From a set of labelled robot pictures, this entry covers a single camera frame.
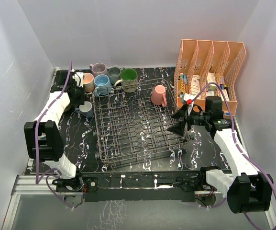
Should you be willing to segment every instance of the dark green mug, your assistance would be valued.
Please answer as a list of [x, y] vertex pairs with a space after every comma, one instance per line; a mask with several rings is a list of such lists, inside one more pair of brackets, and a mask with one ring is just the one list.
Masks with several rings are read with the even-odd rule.
[[121, 79], [117, 80], [114, 86], [121, 83], [125, 92], [134, 92], [138, 88], [138, 74], [134, 69], [124, 69], [121, 73]]

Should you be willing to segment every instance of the marble pattern countertop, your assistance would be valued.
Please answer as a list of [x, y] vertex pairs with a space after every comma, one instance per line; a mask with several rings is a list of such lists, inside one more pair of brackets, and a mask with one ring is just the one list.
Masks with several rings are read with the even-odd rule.
[[[141, 68], [136, 69], [139, 82], [144, 79], [164, 78], [173, 86], [175, 68]], [[90, 72], [82, 69], [77, 72]], [[55, 77], [66, 74], [66, 70], [57, 70]], [[92, 94], [86, 96], [87, 101], [92, 102]], [[64, 153], [82, 172], [139, 172], [139, 171], [175, 171], [175, 170], [199, 170], [202, 166], [217, 165], [222, 169], [228, 169], [228, 163], [218, 147], [214, 143], [204, 127], [193, 126], [191, 134], [194, 139], [184, 150], [172, 151], [169, 156], [152, 160], [145, 158], [144, 162], [132, 162], [128, 166], [105, 165], [95, 158], [99, 153], [97, 146], [95, 119], [87, 119], [77, 114], [74, 109], [63, 113], [59, 130], [64, 141]], [[40, 172], [43, 173], [48, 166], [41, 164]], [[25, 175], [35, 173], [34, 162], [30, 161]]]

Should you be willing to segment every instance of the mug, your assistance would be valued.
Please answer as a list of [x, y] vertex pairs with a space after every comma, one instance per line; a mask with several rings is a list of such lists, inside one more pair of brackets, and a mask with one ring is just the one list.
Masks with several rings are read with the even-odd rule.
[[91, 73], [84, 74], [84, 86], [86, 92], [92, 92], [94, 90], [94, 76]]
[[121, 79], [114, 84], [122, 83], [122, 89], [125, 92], [134, 92], [138, 88], [138, 74], [134, 69], [124, 69], [121, 73]]
[[94, 77], [100, 74], [108, 75], [107, 67], [103, 63], [96, 63], [94, 65], [91, 64], [90, 70], [92, 71]]
[[84, 104], [81, 104], [79, 108], [76, 108], [75, 111], [78, 114], [82, 114], [83, 116], [87, 118], [93, 117], [93, 110], [92, 110], [92, 104], [90, 102], [85, 102]]
[[108, 71], [108, 77], [109, 77], [110, 82], [111, 82], [112, 85], [114, 85], [117, 82], [117, 80], [120, 79], [121, 72], [124, 69], [125, 68], [112, 67]]
[[97, 97], [99, 95], [107, 95], [112, 90], [112, 87], [109, 87], [111, 86], [109, 77], [105, 74], [98, 75], [94, 79], [94, 85], [95, 85], [94, 91], [96, 92]]
[[156, 105], [167, 106], [166, 102], [166, 89], [163, 85], [157, 85], [152, 93], [152, 103]]

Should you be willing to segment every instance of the blue mug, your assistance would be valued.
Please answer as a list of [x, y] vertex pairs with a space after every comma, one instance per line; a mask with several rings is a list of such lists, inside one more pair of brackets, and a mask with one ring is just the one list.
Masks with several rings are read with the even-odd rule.
[[93, 117], [92, 104], [90, 102], [85, 102], [85, 104], [81, 104], [79, 108], [75, 109], [76, 113], [82, 114], [87, 118]]
[[94, 92], [97, 97], [99, 95], [107, 95], [112, 90], [112, 87], [109, 87], [111, 86], [110, 79], [105, 74], [100, 74], [96, 76], [96, 78], [94, 79], [94, 85], [95, 85]]

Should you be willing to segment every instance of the dish rack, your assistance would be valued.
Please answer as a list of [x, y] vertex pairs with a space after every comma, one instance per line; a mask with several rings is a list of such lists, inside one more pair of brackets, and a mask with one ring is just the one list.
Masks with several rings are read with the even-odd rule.
[[[245, 58], [246, 50], [242, 42], [223, 42], [207, 40], [182, 39], [178, 61], [174, 73], [174, 96], [178, 107], [181, 107], [178, 96], [178, 81], [180, 74], [186, 74], [188, 78], [187, 93], [191, 93], [191, 82], [193, 75], [199, 75], [200, 89], [206, 85], [208, 72], [214, 73], [215, 80], [219, 84], [222, 76], [225, 77], [225, 85], [228, 87], [230, 101], [228, 105], [232, 115], [237, 109], [237, 99], [234, 92], [234, 83]], [[215, 95], [220, 96], [218, 89]], [[205, 91], [200, 95], [200, 99], [195, 100], [195, 104], [205, 109]], [[227, 107], [223, 103], [223, 111], [227, 113]]]
[[[166, 88], [167, 107], [154, 105], [155, 86]], [[177, 109], [173, 91], [164, 79], [143, 80], [132, 93], [112, 89], [108, 95], [93, 94], [94, 117], [98, 136], [99, 158], [103, 163], [144, 161], [145, 157], [170, 156], [193, 139], [180, 137], [166, 129], [176, 124], [171, 116]]]

